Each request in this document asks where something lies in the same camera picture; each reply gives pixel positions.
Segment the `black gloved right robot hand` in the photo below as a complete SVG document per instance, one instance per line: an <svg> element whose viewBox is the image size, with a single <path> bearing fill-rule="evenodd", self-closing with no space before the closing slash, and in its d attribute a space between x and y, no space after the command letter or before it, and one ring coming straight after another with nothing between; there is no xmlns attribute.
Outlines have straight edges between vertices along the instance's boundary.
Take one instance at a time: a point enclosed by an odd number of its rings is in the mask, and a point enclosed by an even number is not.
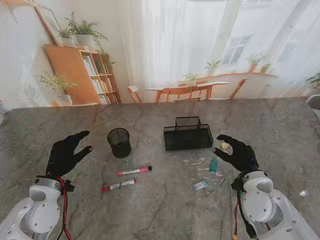
<svg viewBox="0 0 320 240"><path fill-rule="evenodd" d="M213 153L231 164L236 170L243 172L259 168L255 152L250 145L224 134L217 136L216 139L228 143L232 147L232 154L230 155L216 147L212 149Z"/></svg>

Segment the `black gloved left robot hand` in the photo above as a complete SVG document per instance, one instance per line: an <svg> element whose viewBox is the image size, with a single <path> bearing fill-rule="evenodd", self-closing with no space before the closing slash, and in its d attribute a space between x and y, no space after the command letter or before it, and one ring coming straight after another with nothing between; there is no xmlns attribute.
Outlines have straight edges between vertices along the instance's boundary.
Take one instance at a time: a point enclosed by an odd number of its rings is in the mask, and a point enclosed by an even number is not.
<svg viewBox="0 0 320 240"><path fill-rule="evenodd" d="M93 146L86 146L78 153L74 153L80 141L90 134L84 130L53 144L45 174L52 177L62 177L69 173L85 156L92 150Z"/></svg>

